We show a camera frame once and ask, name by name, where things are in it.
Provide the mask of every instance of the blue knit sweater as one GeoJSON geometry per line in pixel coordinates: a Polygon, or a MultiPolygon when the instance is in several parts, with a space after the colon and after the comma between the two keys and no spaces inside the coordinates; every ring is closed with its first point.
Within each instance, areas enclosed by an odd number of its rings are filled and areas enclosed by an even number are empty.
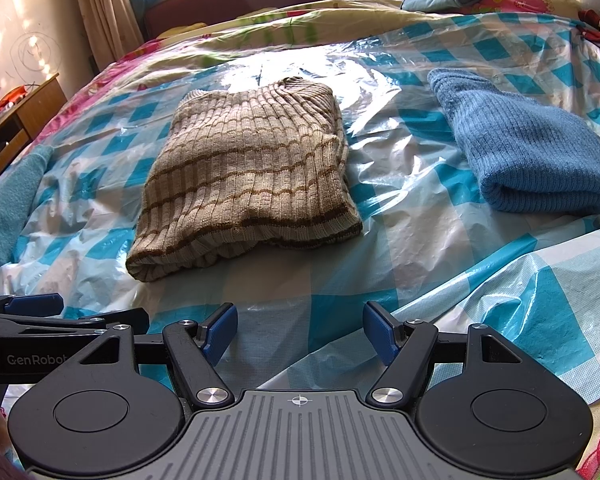
{"type": "Polygon", "coordinates": [[[580,117],[465,70],[427,78],[494,209],[600,213],[600,138],[580,117]]]}

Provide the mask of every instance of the drawing on wall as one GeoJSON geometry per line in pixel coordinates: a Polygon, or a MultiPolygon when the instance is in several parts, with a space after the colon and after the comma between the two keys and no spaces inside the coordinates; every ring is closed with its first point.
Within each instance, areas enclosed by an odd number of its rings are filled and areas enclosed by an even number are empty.
{"type": "Polygon", "coordinates": [[[62,65],[58,42],[42,32],[27,32],[11,45],[11,62],[23,81],[50,78],[62,65]]]}

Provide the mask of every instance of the metal screw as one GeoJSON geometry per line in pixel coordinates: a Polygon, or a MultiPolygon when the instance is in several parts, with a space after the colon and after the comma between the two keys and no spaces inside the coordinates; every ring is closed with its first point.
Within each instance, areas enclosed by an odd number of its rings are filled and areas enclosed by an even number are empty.
{"type": "Polygon", "coordinates": [[[383,404],[393,404],[402,399],[402,392],[395,388],[378,388],[371,396],[376,402],[382,402],[383,404]]]}
{"type": "Polygon", "coordinates": [[[229,397],[229,393],[222,388],[204,388],[196,395],[200,402],[205,404],[218,404],[229,397]]]}

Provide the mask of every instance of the brown striped sweater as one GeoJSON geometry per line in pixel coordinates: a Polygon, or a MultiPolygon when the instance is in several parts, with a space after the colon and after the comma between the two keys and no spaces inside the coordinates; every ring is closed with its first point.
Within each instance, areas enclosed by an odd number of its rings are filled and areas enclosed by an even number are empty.
{"type": "Polygon", "coordinates": [[[189,93],[144,185],[126,268],[151,282],[260,242],[309,249],[360,234],[347,149],[323,84],[291,77],[245,92],[189,93]]]}

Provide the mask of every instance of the ribbed knit sweater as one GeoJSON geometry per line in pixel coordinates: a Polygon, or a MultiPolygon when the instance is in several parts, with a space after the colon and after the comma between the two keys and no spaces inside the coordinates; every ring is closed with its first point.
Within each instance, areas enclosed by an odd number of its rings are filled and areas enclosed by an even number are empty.
{"type": "Polygon", "coordinates": [[[150,282],[260,242],[308,249],[359,234],[347,150],[323,84],[189,93],[149,172],[126,268],[150,282]]]}
{"type": "Polygon", "coordinates": [[[600,138],[583,119],[465,70],[427,78],[494,209],[600,213],[600,138]]]}

